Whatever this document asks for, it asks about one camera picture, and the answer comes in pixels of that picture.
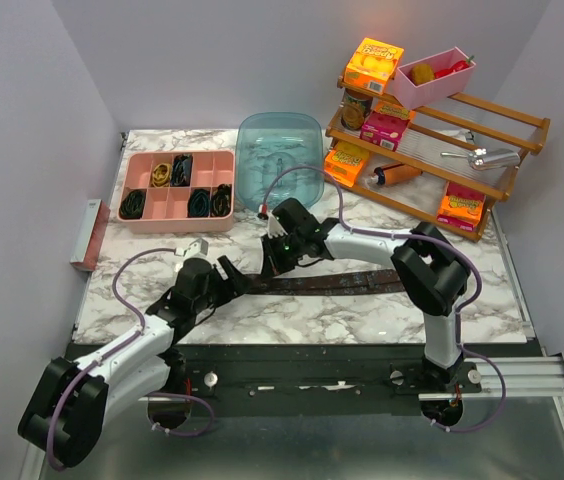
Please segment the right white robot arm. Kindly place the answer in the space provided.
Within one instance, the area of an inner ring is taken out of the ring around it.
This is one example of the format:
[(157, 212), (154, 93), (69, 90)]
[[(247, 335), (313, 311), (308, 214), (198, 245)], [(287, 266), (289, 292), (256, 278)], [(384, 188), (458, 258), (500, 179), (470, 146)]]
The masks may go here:
[(396, 271), (408, 298), (423, 315), (425, 350), (422, 379), (442, 392), (458, 380), (463, 354), (457, 346), (455, 307), (466, 292), (469, 269), (436, 227), (422, 222), (412, 231), (348, 229), (336, 218), (318, 221), (295, 198), (272, 212), (261, 237), (261, 275), (274, 277), (297, 268), (300, 260), (358, 260)]

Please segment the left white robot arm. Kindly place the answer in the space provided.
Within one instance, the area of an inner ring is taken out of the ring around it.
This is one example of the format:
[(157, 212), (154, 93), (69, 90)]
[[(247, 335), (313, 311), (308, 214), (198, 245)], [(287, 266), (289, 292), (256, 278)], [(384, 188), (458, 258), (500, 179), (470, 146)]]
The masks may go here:
[(246, 294), (252, 283), (225, 256), (216, 264), (184, 260), (173, 286), (136, 313), (136, 326), (78, 360), (50, 361), (19, 422), (19, 436), (43, 450), (56, 471), (78, 465), (107, 420), (147, 394), (171, 395), (182, 387), (182, 368), (163, 354), (198, 325), (201, 312)]

